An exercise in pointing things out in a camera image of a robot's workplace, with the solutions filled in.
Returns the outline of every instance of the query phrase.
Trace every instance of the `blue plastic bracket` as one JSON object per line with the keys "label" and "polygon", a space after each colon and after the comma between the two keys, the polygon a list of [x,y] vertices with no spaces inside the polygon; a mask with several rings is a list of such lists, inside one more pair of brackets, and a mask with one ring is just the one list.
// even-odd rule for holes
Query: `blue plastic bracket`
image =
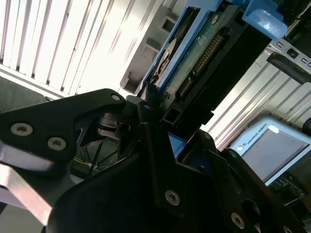
{"label": "blue plastic bracket", "polygon": [[169,35],[169,37],[165,41],[164,46],[162,47],[161,51],[159,52],[159,54],[157,55],[157,57],[155,59],[155,62],[151,65],[151,67],[149,68],[149,70],[148,70],[147,74],[145,75],[143,81],[140,83],[140,89],[142,88],[142,86],[143,86],[144,82],[147,80],[147,78],[151,75],[151,72],[154,70],[154,68],[156,66],[156,62],[159,59],[161,59],[166,47],[171,42],[172,37],[173,37],[174,33],[176,32],[176,30],[178,29],[178,25],[180,24],[181,19],[183,18],[187,8],[188,7],[200,8],[200,12],[198,13],[196,19],[194,20],[193,24],[189,28],[185,38],[181,42],[179,48],[177,49],[177,51],[176,51],[175,55],[173,56],[172,60],[170,61],[169,65],[165,69],[165,71],[163,73],[163,78],[160,81],[159,85],[157,86],[159,91],[162,90],[163,86],[168,81],[168,77],[171,77],[172,73],[176,69],[176,67],[179,64],[179,62],[181,61],[182,57],[187,52],[189,46],[191,45],[191,43],[194,41],[194,39],[198,35],[199,31],[201,30],[202,26],[204,25],[204,23],[207,19],[209,13],[211,11],[216,11],[221,2],[222,2],[222,0],[188,0],[184,11],[182,12],[180,17],[178,18],[177,22],[175,23],[175,26],[173,27],[171,34]]}
{"label": "blue plastic bracket", "polygon": [[[181,59],[187,52],[191,43],[198,35],[209,13],[211,11],[213,12],[216,11],[221,2],[222,0],[188,0],[184,11],[178,18],[175,26],[173,27],[172,32],[170,33],[169,37],[164,43],[164,46],[157,55],[154,63],[149,68],[144,79],[140,83],[139,90],[142,89],[144,82],[148,79],[148,77],[150,77],[152,71],[154,70],[157,64],[157,61],[161,59],[169,42],[172,41],[173,35],[178,29],[178,26],[187,8],[188,7],[200,8],[200,12],[198,13],[196,19],[189,28],[185,38],[181,42],[171,62],[165,69],[162,75],[162,79],[160,80],[160,83],[157,86],[159,93],[163,90],[163,87],[165,86],[169,78],[172,76],[173,72],[175,71]],[[231,2],[234,5],[239,5],[240,7],[242,7],[245,10],[242,19],[251,26],[253,26],[254,28],[256,28],[257,30],[259,30],[260,32],[262,32],[263,34],[265,34],[266,36],[272,39],[277,39],[283,37],[287,32],[287,26],[282,22],[283,16],[276,11],[277,4],[272,0],[228,0],[228,2]]]}
{"label": "blue plastic bracket", "polygon": [[228,0],[245,9],[242,19],[271,39],[280,39],[287,32],[283,16],[272,0]]}

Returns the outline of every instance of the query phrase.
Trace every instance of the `green circuit board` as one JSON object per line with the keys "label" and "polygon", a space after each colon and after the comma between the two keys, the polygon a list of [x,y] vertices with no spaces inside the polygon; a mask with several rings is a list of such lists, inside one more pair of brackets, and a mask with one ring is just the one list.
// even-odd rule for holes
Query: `green circuit board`
{"label": "green circuit board", "polygon": [[[198,60],[202,57],[202,54],[206,51],[207,47],[221,28],[222,21],[224,21],[222,14],[222,12],[215,12],[213,16],[204,24],[196,39],[168,81],[165,89],[162,91],[160,95],[160,103],[164,104],[171,95],[176,93],[179,87],[187,79],[189,73],[198,63]],[[218,20],[212,24],[215,17],[218,17]]]}

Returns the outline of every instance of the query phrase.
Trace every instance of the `black cable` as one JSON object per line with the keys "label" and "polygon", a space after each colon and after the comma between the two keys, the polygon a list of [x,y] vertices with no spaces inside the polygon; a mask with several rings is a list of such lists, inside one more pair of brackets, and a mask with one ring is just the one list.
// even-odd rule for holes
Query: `black cable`
{"label": "black cable", "polygon": [[87,178],[90,178],[92,173],[93,173],[93,170],[94,170],[94,167],[95,167],[95,164],[96,164],[96,161],[98,159],[98,156],[99,156],[99,153],[101,152],[101,149],[103,147],[103,142],[101,144],[99,144],[99,146],[97,147],[97,150],[96,150],[96,153],[95,153],[95,156],[92,160],[92,166],[90,167],[90,169],[88,170],[88,173],[87,173]]}

